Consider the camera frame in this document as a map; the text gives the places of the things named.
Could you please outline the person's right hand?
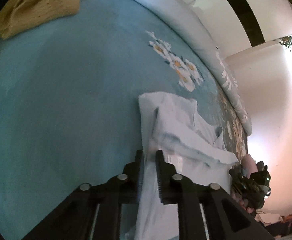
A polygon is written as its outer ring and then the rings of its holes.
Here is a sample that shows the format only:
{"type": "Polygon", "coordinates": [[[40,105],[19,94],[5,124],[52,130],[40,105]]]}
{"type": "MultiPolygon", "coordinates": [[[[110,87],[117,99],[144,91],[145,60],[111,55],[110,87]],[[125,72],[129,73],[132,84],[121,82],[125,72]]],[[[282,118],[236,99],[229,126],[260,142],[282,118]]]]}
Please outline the person's right hand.
{"type": "Polygon", "coordinates": [[[243,198],[239,193],[234,190],[231,191],[231,197],[249,214],[256,215],[256,210],[249,206],[249,201],[243,198]]]}

